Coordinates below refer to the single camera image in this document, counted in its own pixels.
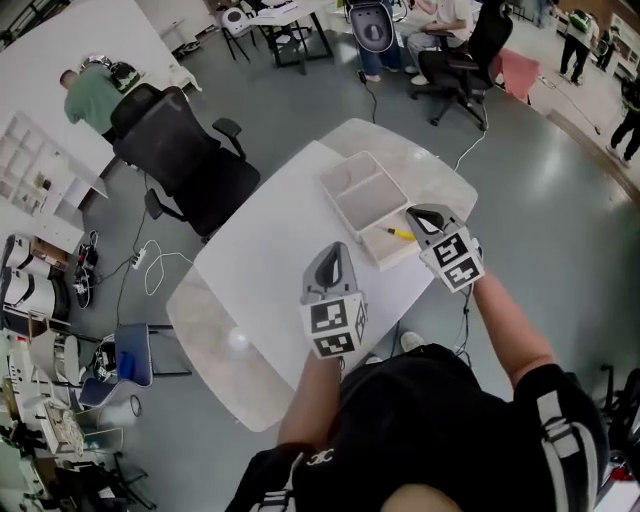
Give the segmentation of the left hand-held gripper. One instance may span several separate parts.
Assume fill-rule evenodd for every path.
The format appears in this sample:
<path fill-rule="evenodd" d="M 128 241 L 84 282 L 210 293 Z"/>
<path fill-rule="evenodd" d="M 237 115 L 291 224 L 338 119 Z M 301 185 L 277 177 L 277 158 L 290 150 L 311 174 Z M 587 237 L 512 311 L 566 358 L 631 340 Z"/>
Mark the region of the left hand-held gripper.
<path fill-rule="evenodd" d="M 366 296 L 346 244 L 330 244 L 306 268 L 300 313 L 317 358 L 340 358 L 360 348 L 368 321 Z"/>

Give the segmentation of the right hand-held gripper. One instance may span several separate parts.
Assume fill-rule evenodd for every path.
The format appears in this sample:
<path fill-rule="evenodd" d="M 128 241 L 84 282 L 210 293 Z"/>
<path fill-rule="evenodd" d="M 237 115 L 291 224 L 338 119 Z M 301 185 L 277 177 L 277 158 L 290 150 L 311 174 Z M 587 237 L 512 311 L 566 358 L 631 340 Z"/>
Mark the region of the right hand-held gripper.
<path fill-rule="evenodd" d="M 485 275 L 468 228 L 451 208 L 423 203 L 409 207 L 405 217 L 421 249 L 420 260 L 452 293 Z"/>

